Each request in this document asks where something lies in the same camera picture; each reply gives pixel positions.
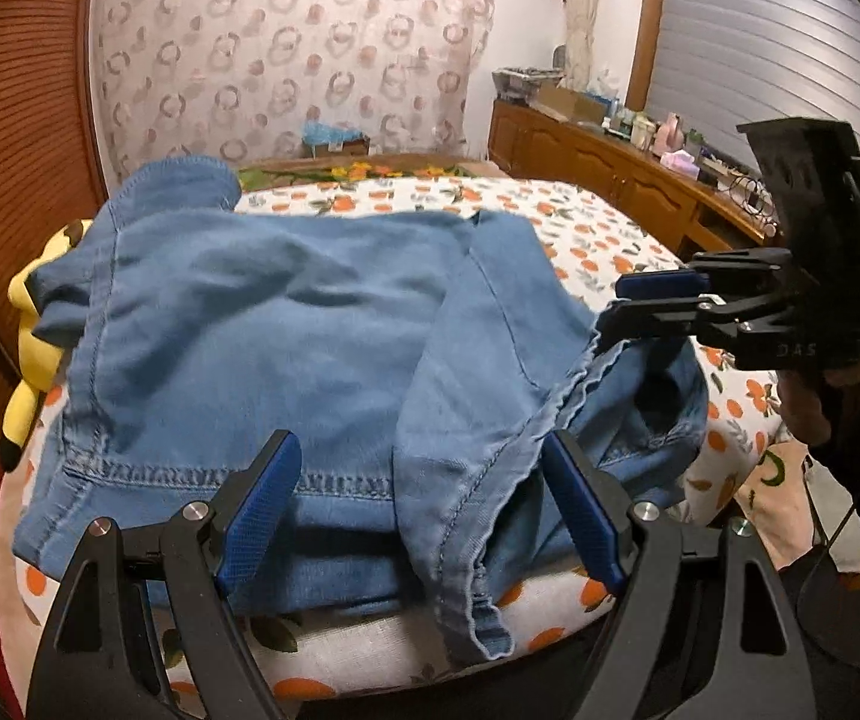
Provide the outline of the right hand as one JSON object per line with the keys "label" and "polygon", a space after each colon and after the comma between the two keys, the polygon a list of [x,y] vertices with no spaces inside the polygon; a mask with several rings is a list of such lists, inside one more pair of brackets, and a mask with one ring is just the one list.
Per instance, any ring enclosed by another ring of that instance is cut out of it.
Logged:
{"label": "right hand", "polygon": [[818,374],[780,371],[778,398],[783,421],[799,442],[827,444],[838,429],[860,421],[860,361]]}

